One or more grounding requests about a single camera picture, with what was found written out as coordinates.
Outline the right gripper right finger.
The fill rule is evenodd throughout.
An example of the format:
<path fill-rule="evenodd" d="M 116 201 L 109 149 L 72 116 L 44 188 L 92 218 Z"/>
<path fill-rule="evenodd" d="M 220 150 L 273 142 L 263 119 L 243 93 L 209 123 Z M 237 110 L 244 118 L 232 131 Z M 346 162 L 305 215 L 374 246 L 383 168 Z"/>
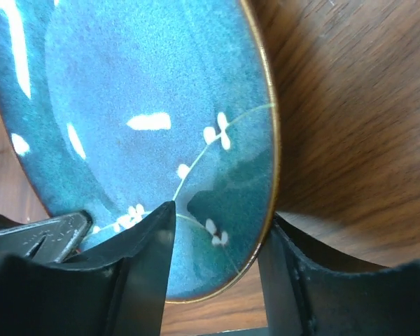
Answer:
<path fill-rule="evenodd" d="M 380 267 L 275 215 L 258 264 L 270 335 L 420 335 L 420 259 Z"/>

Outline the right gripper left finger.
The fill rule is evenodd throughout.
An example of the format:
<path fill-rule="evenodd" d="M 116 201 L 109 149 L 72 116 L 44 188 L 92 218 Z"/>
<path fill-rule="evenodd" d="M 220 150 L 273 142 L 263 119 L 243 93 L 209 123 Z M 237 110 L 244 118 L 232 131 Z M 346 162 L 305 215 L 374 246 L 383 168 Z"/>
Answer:
<path fill-rule="evenodd" d="M 176 205 L 63 262 L 0 252 L 0 335 L 159 335 Z"/>

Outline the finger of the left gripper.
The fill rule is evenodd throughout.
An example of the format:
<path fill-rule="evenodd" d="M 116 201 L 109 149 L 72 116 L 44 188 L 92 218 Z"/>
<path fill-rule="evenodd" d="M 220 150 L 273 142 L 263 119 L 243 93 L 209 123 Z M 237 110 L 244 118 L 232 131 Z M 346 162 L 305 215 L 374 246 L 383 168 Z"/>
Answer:
<path fill-rule="evenodd" d="M 21 224 L 0 214 L 0 252 L 38 263 L 61 263 L 76 252 L 92 226 L 84 211 Z"/>

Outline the dark blue plate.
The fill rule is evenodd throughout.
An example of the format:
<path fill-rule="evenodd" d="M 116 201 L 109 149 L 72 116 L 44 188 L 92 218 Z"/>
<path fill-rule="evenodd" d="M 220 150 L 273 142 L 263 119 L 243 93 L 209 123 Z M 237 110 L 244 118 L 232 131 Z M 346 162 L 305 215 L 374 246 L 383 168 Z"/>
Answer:
<path fill-rule="evenodd" d="M 0 114 L 48 213 L 91 215 L 81 251 L 175 202 L 168 302 L 255 260 L 279 123 L 249 1 L 0 1 Z"/>

